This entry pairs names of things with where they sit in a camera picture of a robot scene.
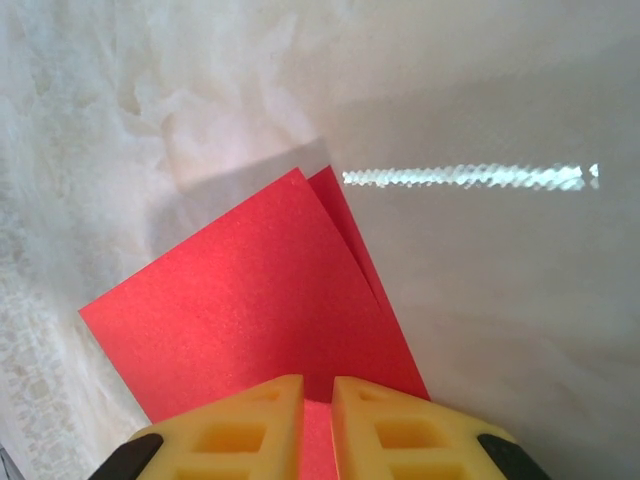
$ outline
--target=red card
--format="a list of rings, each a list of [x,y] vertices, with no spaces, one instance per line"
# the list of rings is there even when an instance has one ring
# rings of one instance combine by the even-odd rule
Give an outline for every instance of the red card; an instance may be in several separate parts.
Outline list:
[[[426,390],[371,272],[368,281],[352,254],[373,269],[335,177],[323,171],[313,183],[328,205],[337,188],[329,206],[338,206],[330,210],[352,250],[294,170],[80,313],[152,422],[303,374],[302,478],[327,480],[337,478],[334,376]]]

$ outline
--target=rectangular hole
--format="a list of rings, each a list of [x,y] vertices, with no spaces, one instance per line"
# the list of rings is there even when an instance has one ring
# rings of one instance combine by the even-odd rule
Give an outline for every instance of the rectangular hole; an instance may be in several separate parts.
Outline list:
[[[207,429],[194,448],[197,453],[255,453],[266,428],[259,424],[219,423]]]
[[[226,472],[182,470],[178,472],[174,480],[249,480],[249,472],[239,470]]]
[[[264,392],[256,395],[251,400],[254,402],[275,402],[280,397],[280,392],[277,390],[271,390],[270,392]]]
[[[444,448],[444,435],[419,418],[393,419],[376,422],[376,433],[382,448]]]
[[[393,465],[393,480],[469,480],[462,465]]]
[[[383,397],[380,395],[376,395],[375,393],[368,392],[366,390],[358,392],[358,396],[360,397],[360,400],[364,400],[365,402],[379,402],[380,400],[383,400]]]

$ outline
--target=red paper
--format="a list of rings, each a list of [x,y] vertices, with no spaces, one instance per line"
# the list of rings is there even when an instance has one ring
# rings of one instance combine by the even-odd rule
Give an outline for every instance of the red paper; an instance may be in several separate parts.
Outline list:
[[[330,192],[323,178],[335,183],[321,172],[314,186]],[[332,210],[348,213],[335,187],[340,200]],[[350,214],[342,218],[351,248],[366,254]],[[152,422],[280,375],[303,374],[303,479],[337,478],[327,403],[334,376],[426,396],[397,322],[381,309],[298,170],[81,315]]]
[[[342,235],[347,247],[351,250],[351,253],[355,257],[362,273],[369,282],[369,286],[373,291],[382,312],[390,319],[393,319],[397,323],[396,315],[391,307],[389,297],[387,297],[376,267],[373,265],[373,260],[367,251],[367,247],[364,244],[362,235],[358,230],[356,221],[351,214],[349,205],[347,204],[340,185],[336,179],[333,169],[327,167],[316,175],[309,179],[309,184],[313,191],[316,193],[320,202],[324,206],[325,210],[333,220],[334,225],[338,228],[338,231]],[[423,385],[423,392],[421,397],[428,398],[427,390]]]

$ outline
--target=yellow plastic piece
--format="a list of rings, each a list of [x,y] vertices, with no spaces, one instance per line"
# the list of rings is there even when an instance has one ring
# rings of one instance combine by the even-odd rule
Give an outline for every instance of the yellow plastic piece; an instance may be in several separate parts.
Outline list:
[[[411,395],[337,377],[333,442],[340,480],[505,480],[477,440],[504,430]]]
[[[297,480],[303,379],[286,375],[136,433],[164,439],[138,480]]]

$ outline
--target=white fabric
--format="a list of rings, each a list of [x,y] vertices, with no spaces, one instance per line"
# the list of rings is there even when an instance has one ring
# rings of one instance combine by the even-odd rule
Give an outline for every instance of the white fabric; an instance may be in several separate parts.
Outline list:
[[[324,157],[586,183],[598,165],[598,189],[345,191],[436,400],[556,479],[640,478],[638,18],[636,0],[0,1],[0,440],[25,477],[86,478],[147,421],[76,310]]]

